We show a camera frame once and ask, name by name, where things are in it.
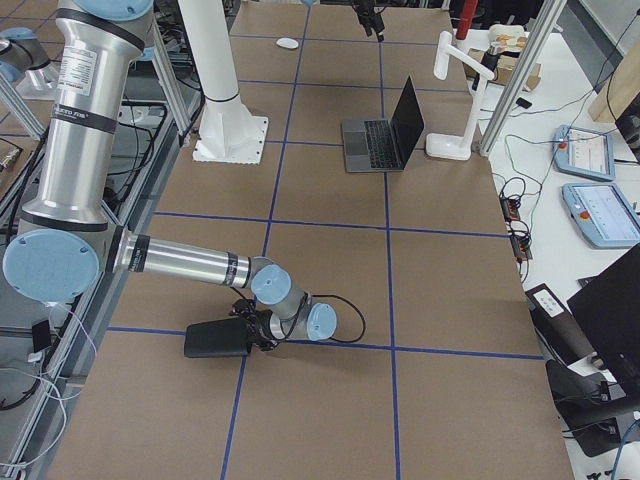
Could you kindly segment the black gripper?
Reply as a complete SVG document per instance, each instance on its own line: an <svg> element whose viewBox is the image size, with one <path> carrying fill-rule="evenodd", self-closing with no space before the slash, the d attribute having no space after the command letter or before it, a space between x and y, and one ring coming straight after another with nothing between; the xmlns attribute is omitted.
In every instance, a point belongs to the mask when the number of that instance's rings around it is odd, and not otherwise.
<svg viewBox="0 0 640 480"><path fill-rule="evenodd" d="M367 36L372 35L372 28L378 41L384 40L384 21L379 12L376 12L375 0L353 0L352 7L358 15L360 25Z"/></svg>
<svg viewBox="0 0 640 480"><path fill-rule="evenodd" d="M273 335L270 330L270 310L259 310L249 314L247 320L248 341L260 349L273 348Z"/></svg>

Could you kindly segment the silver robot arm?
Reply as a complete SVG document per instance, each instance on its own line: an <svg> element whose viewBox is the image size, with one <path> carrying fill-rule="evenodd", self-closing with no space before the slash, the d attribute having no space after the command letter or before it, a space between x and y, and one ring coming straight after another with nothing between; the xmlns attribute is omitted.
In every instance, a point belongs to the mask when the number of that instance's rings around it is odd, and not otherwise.
<svg viewBox="0 0 640 480"><path fill-rule="evenodd" d="M189 327L216 356L271 349L288 340L320 341L337 327L334 309L297 286L265 257L162 241L110 222L102 195L130 64L154 41L149 1L62 1L65 38L40 185L22 209L2 270L19 294L70 300L104 272L127 270L248 288L263 305L236 320Z"/></svg>
<svg viewBox="0 0 640 480"><path fill-rule="evenodd" d="M99 21L118 24L139 20L152 11L153 1L72 1L71 8ZM350 1L367 36L375 33L384 39L383 9L375 1ZM29 28L15 27L1 32L1 77L14 85L24 79L31 84L33 99L50 100L55 96L59 73L53 61Z"/></svg>

